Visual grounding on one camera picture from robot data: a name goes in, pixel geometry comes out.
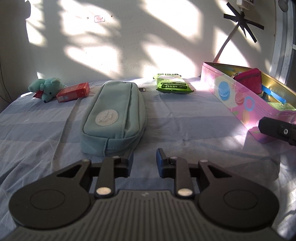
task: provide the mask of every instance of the silver screw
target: silver screw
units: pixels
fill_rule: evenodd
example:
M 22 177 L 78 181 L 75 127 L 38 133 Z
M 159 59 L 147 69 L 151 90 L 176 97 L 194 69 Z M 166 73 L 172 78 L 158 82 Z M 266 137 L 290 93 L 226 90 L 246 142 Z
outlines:
M 96 190 L 99 195 L 108 195 L 111 193 L 111 189 L 107 187 L 101 187 Z
M 183 197 L 191 196 L 192 193 L 193 193 L 193 191 L 188 188 L 181 188 L 178 190 L 178 194 Z

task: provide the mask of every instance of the black star-shaped object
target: black star-shaped object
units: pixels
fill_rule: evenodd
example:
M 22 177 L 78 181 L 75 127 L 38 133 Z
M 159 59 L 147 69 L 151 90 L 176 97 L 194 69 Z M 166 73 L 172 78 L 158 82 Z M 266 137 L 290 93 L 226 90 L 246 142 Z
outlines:
M 235 8 L 229 2 L 227 3 L 227 6 L 230 8 L 230 10 L 234 13 L 235 16 L 224 14 L 224 18 L 230 19 L 230 20 L 234 21 L 235 23 L 239 23 L 239 26 L 241 27 L 241 29 L 244 32 L 244 35 L 246 36 L 246 32 L 244 30 L 244 29 L 246 29 L 248 31 L 248 33 L 251 35 L 254 42 L 256 43 L 257 39 L 255 38 L 254 34 L 252 33 L 252 31 L 250 30 L 250 28 L 247 24 L 254 25 L 262 30 L 264 30 L 264 26 L 262 26 L 261 24 L 255 23 L 251 20 L 245 19 L 244 12 L 239 13 L 238 11 L 235 10 Z

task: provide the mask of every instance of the pink box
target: pink box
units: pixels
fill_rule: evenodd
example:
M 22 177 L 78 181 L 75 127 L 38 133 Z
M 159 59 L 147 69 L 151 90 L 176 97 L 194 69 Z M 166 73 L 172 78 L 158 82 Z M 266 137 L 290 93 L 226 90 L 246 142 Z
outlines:
M 202 66 L 201 82 L 208 85 L 209 91 L 243 123 L 257 141 L 266 143 L 274 140 L 274 138 L 260 133 L 258 129 L 259 120 L 266 116 L 294 124 L 296 123 L 296 110 L 275 109 L 254 92 L 230 77 L 235 73 L 249 69 L 241 66 L 205 62 Z M 263 72 L 261 74 L 264 86 L 296 107 L 296 93 L 294 91 L 269 75 Z M 277 102 L 273 97 L 269 97 L 269 99 L 271 102 Z

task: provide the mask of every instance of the round white patch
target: round white patch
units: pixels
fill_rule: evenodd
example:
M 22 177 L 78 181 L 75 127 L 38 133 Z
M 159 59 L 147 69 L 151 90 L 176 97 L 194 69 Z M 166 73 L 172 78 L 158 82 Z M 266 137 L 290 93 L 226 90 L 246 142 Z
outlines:
M 117 119 L 118 113 L 116 110 L 104 110 L 96 116 L 95 122 L 99 126 L 108 126 L 116 122 Z

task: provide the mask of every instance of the teal plush toy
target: teal plush toy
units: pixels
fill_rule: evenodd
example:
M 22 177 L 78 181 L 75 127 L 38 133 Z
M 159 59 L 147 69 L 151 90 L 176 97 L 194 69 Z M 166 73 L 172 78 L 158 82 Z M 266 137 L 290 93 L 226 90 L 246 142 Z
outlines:
M 30 92 L 42 92 L 41 99 L 44 103 L 49 102 L 59 91 L 66 86 L 58 78 L 38 79 L 28 87 Z

